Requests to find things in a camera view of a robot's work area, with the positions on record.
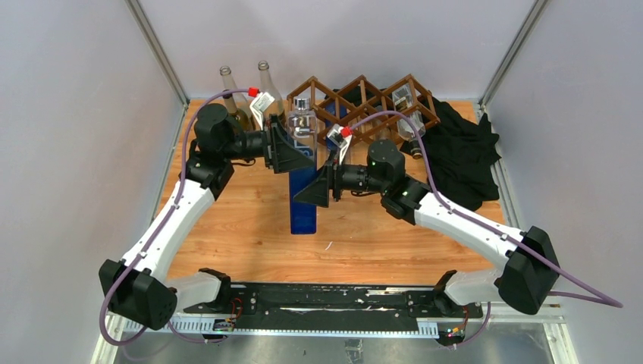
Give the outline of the dark green wine bottle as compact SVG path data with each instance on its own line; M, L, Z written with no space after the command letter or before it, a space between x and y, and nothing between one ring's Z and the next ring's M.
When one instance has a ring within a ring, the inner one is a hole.
M236 109L235 111L228 111L228 114L237 120L238 124L242 127L243 131L255 130L255 126L252 119L249 118L243 110Z

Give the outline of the clear bottle with black label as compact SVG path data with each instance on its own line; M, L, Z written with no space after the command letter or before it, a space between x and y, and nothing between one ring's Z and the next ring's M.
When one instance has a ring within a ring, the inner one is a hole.
M273 98L270 105L266 105L262 109L265 120L269 121L271 115L277 115L280 125L284 127L287 121L284 100L271 78L269 63L266 60L261 60L257 67L260 77L260 90Z

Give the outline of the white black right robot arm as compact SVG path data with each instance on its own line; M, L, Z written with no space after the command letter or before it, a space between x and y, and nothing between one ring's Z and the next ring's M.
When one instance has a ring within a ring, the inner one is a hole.
M406 159L390 140L368 147L365 165L348 165L333 151L317 177L294 195L296 202L327 207L343 191L378 193L389 215L446 235L476 251L493 266L481 271L448 271L434 286L433 306L452 316L470 303L503 301L535 315L559 277L548 234L484 218L406 173Z

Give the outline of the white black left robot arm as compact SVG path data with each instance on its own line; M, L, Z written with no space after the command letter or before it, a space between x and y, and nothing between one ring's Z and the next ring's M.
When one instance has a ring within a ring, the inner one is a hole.
M168 279L168 270L187 235L218 201L240 159L263 158L274 173L312 167L304 141L316 140L316 123L290 114L271 114L263 127L245 131L221 104L203 105L187 128L179 180L170 199L148 230L119 260L107 259L99 269L105 299L99 321L108 313L159 330L179 311L205 305L214 313L233 303L231 279L201 268L194 275Z

